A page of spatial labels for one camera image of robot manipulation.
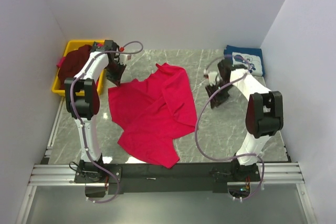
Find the bright red t-shirt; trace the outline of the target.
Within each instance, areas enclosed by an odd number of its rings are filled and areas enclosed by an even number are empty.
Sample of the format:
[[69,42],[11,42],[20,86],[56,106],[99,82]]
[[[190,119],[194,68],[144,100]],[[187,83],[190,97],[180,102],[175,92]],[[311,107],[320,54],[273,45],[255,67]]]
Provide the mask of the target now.
[[108,90],[111,118],[123,129],[118,144],[136,159],[166,168],[179,160],[174,139],[195,131],[197,120],[187,72],[157,65],[145,80]]

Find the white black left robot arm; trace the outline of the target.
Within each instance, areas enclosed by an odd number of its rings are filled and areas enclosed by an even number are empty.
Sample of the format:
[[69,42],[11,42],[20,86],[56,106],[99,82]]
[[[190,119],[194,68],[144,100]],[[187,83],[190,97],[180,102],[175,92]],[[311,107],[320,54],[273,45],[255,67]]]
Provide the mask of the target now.
[[121,49],[113,40],[103,44],[94,42],[89,58],[80,71],[64,81],[66,108],[74,119],[80,139],[81,158],[76,168],[76,183],[117,183],[118,174],[105,168],[97,139],[96,116],[100,100],[96,82],[100,72],[107,71],[107,79],[117,87],[126,65],[120,59]]

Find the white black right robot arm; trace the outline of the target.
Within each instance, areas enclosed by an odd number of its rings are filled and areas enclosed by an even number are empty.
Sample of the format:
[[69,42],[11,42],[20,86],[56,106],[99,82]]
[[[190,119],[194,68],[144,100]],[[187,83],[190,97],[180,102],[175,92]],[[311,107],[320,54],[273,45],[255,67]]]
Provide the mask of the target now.
[[256,170],[258,155],[268,140],[283,128],[283,99],[279,91],[271,91],[250,74],[251,64],[245,59],[231,63],[222,59],[218,71],[204,69],[208,80],[205,87],[212,109],[219,107],[229,98],[228,91],[236,87],[246,98],[246,137],[231,161],[230,175],[241,182]]

